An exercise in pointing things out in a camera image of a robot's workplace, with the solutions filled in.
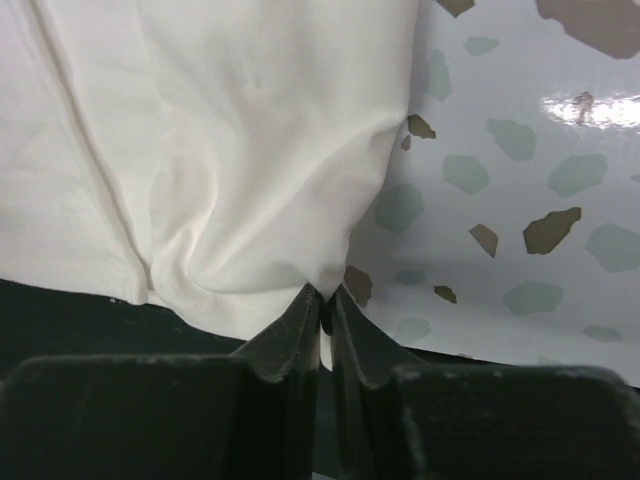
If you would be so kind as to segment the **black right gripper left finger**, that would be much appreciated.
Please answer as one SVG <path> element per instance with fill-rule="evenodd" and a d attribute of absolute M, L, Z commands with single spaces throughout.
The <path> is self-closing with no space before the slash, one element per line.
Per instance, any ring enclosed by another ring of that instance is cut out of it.
<path fill-rule="evenodd" d="M 225 355 L 32 357 L 1 376 L 5 479 L 308 479 L 321 298 Z"/>

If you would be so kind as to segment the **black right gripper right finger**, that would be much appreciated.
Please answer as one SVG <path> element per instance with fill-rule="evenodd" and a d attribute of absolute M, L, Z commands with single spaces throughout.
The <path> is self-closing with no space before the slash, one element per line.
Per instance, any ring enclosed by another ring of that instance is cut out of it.
<path fill-rule="evenodd" d="M 635 479 L 639 397 L 589 366 L 426 361 L 329 304 L 343 479 Z"/>

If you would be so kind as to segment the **white floral print t-shirt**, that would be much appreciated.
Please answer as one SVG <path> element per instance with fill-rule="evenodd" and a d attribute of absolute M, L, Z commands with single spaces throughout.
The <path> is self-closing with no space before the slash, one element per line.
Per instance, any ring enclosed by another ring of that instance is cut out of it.
<path fill-rule="evenodd" d="M 409 103 L 415 1 L 5 1 L 1 283 L 247 340 L 330 297 Z"/>

